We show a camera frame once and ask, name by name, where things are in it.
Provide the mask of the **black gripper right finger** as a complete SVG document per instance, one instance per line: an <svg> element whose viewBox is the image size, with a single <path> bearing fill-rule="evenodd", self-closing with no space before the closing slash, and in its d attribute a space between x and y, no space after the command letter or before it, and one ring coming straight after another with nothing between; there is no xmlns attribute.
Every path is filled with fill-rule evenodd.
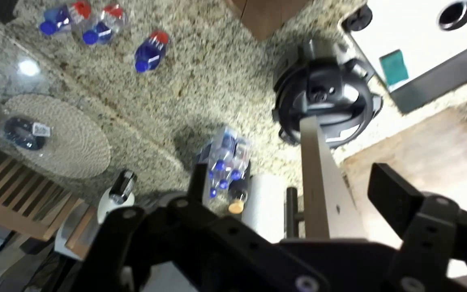
<svg viewBox="0 0 467 292"><path fill-rule="evenodd" d="M385 288L390 292L466 292L448 276L452 260L467 267L467 212L443 195L427 195L383 163L372 166L369 200L403 241Z"/></svg>

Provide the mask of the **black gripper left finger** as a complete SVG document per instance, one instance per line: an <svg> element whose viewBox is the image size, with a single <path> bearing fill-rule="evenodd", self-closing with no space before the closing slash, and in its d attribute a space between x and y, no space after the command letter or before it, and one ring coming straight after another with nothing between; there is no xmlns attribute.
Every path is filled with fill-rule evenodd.
<svg viewBox="0 0 467 292"><path fill-rule="evenodd" d="M72 292L140 292L161 264L200 292L330 292L328 280L281 246L202 205L208 168L189 192L152 213L113 212L101 226Z"/></svg>

